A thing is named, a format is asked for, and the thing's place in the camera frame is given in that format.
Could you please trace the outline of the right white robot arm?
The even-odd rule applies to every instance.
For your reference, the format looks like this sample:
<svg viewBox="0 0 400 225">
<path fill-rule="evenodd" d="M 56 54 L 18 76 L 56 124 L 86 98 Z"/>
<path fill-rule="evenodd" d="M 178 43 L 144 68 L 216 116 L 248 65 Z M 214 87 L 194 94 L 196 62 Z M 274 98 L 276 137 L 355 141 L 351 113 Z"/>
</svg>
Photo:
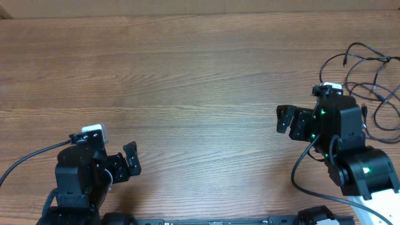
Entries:
<svg viewBox="0 0 400 225">
<path fill-rule="evenodd" d="M 277 131 L 309 143 L 300 159 L 315 148 L 343 197 L 301 187 L 294 171 L 293 186 L 311 196 L 350 205 L 361 224 L 399 224 L 399 178 L 389 156 L 366 144 L 364 109 L 342 91 L 319 93 L 316 97 L 314 109 L 279 105 Z"/>
</svg>

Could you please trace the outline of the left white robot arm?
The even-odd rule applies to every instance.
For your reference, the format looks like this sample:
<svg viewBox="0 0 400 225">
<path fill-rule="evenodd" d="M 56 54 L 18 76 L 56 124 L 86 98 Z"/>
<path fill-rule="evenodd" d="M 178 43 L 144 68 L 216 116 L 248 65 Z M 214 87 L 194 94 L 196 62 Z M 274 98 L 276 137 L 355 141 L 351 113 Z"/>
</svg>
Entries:
<svg viewBox="0 0 400 225">
<path fill-rule="evenodd" d="M 103 147 L 74 145 L 57 156 L 57 188 L 43 206 L 39 225 L 137 224 L 132 214 L 108 212 L 100 216 L 107 192 L 116 183 L 141 173 L 137 144 L 132 141 L 121 153 L 108 156 Z"/>
</svg>

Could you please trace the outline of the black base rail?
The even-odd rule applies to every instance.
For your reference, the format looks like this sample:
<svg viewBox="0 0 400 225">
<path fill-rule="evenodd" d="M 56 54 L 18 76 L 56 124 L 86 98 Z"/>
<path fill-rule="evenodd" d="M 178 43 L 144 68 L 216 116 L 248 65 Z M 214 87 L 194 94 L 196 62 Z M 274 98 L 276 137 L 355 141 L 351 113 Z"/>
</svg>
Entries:
<svg viewBox="0 0 400 225">
<path fill-rule="evenodd" d="M 303 209 L 296 215 L 272 215 L 241 219 L 136 219 L 132 214 L 110 212 L 101 220 L 106 225 L 355 225 L 353 216 L 338 216 L 326 206 Z"/>
</svg>

